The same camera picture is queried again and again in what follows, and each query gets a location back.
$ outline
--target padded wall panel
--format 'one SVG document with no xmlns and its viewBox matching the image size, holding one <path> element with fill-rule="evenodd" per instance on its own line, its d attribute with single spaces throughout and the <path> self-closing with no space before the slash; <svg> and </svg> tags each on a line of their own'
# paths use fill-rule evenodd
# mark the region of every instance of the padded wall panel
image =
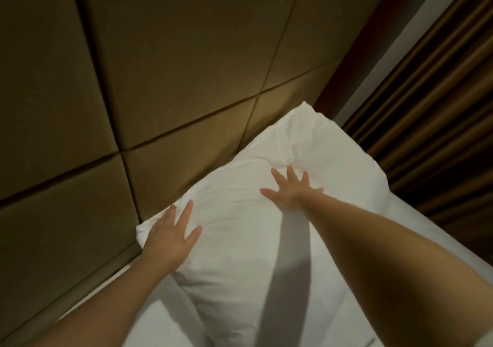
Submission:
<svg viewBox="0 0 493 347">
<path fill-rule="evenodd" d="M 296 1 L 265 88 L 342 59 L 379 1 Z"/>
<path fill-rule="evenodd" d="M 0 199 L 117 150 L 74 0 L 0 0 Z"/>
<path fill-rule="evenodd" d="M 265 79 L 293 0 L 86 0 L 124 148 Z"/>
<path fill-rule="evenodd" d="M 302 101 L 313 105 L 338 65 L 339 62 L 325 65 L 260 94 L 240 148 L 248 145 L 266 127 L 299 106 Z"/>
<path fill-rule="evenodd" d="M 114 275 L 122 267 L 132 261 L 141 252 L 137 243 L 132 243 L 120 252 L 108 263 L 91 273 L 48 307 L 37 313 L 32 319 L 25 322 L 15 332 L 0 341 L 0 347 L 17 347 L 23 345 L 36 335 L 53 325 L 60 317 L 68 312 L 74 305 L 91 293 L 96 287 Z"/>
<path fill-rule="evenodd" d="M 141 220 L 176 201 L 235 154 L 253 102 L 249 99 L 124 153 Z"/>
<path fill-rule="evenodd" d="M 135 242 L 120 155 L 0 209 L 0 338 Z"/>
</svg>

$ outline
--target white pillow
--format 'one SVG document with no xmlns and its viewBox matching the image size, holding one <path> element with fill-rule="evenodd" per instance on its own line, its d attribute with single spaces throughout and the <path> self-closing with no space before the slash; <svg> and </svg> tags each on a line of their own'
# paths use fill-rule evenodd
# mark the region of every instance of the white pillow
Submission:
<svg viewBox="0 0 493 347">
<path fill-rule="evenodd" d="M 268 127 L 230 163 L 176 202 L 202 225 L 175 274 L 221 346 L 318 346 L 347 292 L 323 241 L 301 213 L 279 210 L 259 193 L 276 189 L 271 167 L 307 170 L 313 187 L 375 213 L 386 210 L 385 174 L 335 123 L 306 103 Z M 144 245 L 159 213 L 137 227 Z"/>
</svg>

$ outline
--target bed sheet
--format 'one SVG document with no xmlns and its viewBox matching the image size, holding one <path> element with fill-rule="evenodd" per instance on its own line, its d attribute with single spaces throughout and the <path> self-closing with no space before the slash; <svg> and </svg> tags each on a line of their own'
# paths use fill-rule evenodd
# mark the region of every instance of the bed sheet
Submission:
<svg viewBox="0 0 493 347">
<path fill-rule="evenodd" d="M 427 237 L 468 263 L 485 280 L 493 284 L 493 268 L 446 232 L 433 224 L 417 210 L 391 195 L 385 217 Z M 129 268 L 131 264 L 89 294 L 83 301 L 98 292 Z M 152 292 L 130 331 L 125 347 L 150 347 L 180 345 L 186 347 L 211 347 L 197 312 L 187 295 L 168 276 Z M 342 305 L 327 329 L 324 347 L 364 347 L 380 345 L 375 332 L 359 307 L 354 295 L 348 291 Z"/>
</svg>

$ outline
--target curtain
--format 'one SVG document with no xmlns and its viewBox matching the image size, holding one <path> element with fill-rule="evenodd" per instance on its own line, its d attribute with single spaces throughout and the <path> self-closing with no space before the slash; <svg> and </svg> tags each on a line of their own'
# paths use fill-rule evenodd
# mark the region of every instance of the curtain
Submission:
<svg viewBox="0 0 493 347">
<path fill-rule="evenodd" d="M 394 194 L 493 263 L 493 0 L 455 0 L 343 129 Z"/>
</svg>

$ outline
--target beige wall panel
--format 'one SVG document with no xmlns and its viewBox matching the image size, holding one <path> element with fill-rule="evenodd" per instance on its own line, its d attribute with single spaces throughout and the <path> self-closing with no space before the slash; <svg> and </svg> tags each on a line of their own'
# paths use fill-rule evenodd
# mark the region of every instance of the beige wall panel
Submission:
<svg viewBox="0 0 493 347">
<path fill-rule="evenodd" d="M 264 88 L 342 59 L 379 1 L 296 1 Z"/>
<path fill-rule="evenodd" d="M 130 263 L 133 258 L 139 255 L 140 251 L 140 246 L 137 243 L 128 246 L 89 277 L 83 279 L 83 281 L 79 282 L 40 313 L 37 313 L 32 319 L 15 330 L 15 332 L 2 339 L 0 341 L 0 347 L 17 347 L 33 339 L 36 335 L 53 325 L 56 320 L 86 295 L 90 294 L 96 287 Z"/>
<path fill-rule="evenodd" d="M 0 199 L 117 150 L 74 0 L 0 0 Z"/>
<path fill-rule="evenodd" d="M 87 0 L 124 148 L 256 95 L 293 0 Z"/>
<path fill-rule="evenodd" d="M 240 148 L 245 147 L 266 127 L 274 124 L 301 102 L 313 105 L 338 62 L 325 65 L 259 95 Z"/>
<path fill-rule="evenodd" d="M 0 209 L 0 338 L 135 241 L 120 155 Z"/>
<path fill-rule="evenodd" d="M 234 154 L 254 99 L 124 153 L 137 209 L 146 220 Z"/>
</svg>

